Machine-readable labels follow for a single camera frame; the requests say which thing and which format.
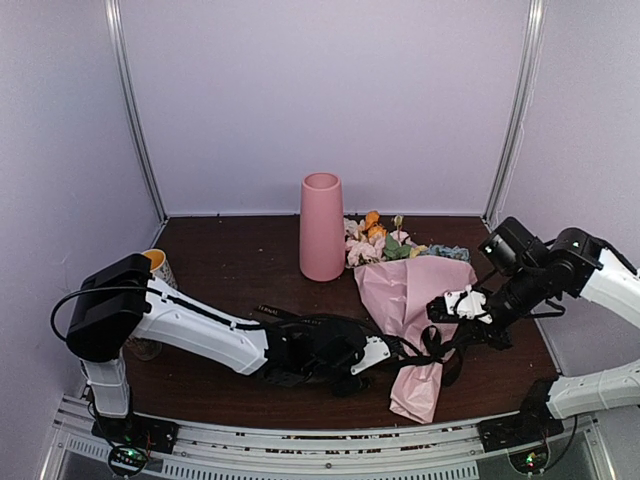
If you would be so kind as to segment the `pink wrapping paper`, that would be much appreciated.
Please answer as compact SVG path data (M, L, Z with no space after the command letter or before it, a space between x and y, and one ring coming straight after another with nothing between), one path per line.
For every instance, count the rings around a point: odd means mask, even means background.
M361 302L386 334L399 336L419 349L431 321L426 305L448 291L476 282L472 266L438 256L418 256L354 269ZM420 424L433 421L442 386L443 365L406 366L391 388L389 409Z

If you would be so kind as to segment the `black ribbon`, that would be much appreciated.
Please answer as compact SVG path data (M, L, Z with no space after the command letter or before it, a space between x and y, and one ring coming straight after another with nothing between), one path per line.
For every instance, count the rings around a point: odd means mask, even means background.
M298 315L293 312L264 304L257 306L256 310L276 319L274 322L267 324L267 329L276 325L282 325L286 322L300 320L336 319L354 322L363 327L367 334L379 335L389 344L392 350L392 358L382 362L387 370L398 371L406 366L427 366L434 362L443 364L445 362L445 358L448 355L452 355L455 359L455 363L452 370L444 376L444 384L446 386L451 385L455 380L457 380L460 374L463 362L463 350L453 346L449 341L445 342L442 339L440 331L434 326L426 328L421 334L421 341L424 348L419 349L411 342L399 336L385 334L378 327L341 315L326 313ZM262 367L258 370L257 377L262 380Z

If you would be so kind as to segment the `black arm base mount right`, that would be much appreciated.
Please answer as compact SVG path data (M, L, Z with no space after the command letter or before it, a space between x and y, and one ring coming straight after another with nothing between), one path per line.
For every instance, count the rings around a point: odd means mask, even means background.
M546 414L516 413L481 421L477 429L483 449L488 453L543 442L550 436L563 433L564 424L562 420Z

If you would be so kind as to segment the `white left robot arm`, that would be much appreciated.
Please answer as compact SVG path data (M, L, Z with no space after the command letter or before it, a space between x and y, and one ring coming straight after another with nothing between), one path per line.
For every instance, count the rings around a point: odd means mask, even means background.
M141 254L87 277L70 294L65 335L80 359L96 413L123 444L144 424L131 412L122 348L131 338L171 345L282 387L326 381L335 395L359 391L362 373L392 355L381 334L350 319L294 316L271 323L236 317L194 300L154 276Z

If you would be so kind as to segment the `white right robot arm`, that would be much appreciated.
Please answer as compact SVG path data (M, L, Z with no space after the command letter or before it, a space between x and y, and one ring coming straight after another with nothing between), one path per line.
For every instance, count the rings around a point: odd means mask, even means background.
M639 324L639 273L608 241L570 227L543 242L516 218L497 226L479 247L494 270L506 277L495 292L468 285L449 291L426 306L434 323L458 323L457 344L486 343L505 349L508 327L533 317L541 303L545 317L565 310L563 295L599 305L629 324ZM575 377L560 376L538 385L536 403L513 419L519 440L535 440L554 419L638 403L639 363Z

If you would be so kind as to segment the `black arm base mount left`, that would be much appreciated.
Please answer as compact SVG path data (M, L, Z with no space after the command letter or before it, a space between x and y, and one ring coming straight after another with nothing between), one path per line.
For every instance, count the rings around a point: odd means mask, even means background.
M179 425L138 414L126 418L109 418L96 414L91 433L111 444L137 447L151 452L171 454Z

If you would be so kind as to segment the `artificial flower bouquet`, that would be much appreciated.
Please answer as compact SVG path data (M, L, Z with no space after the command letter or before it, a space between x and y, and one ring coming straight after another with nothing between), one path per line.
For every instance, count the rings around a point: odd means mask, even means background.
M344 217L345 266L353 269L370 264L435 256L471 263L467 248L439 244L424 245L413 241L404 228L404 217L395 215L387 228L378 211L363 218Z

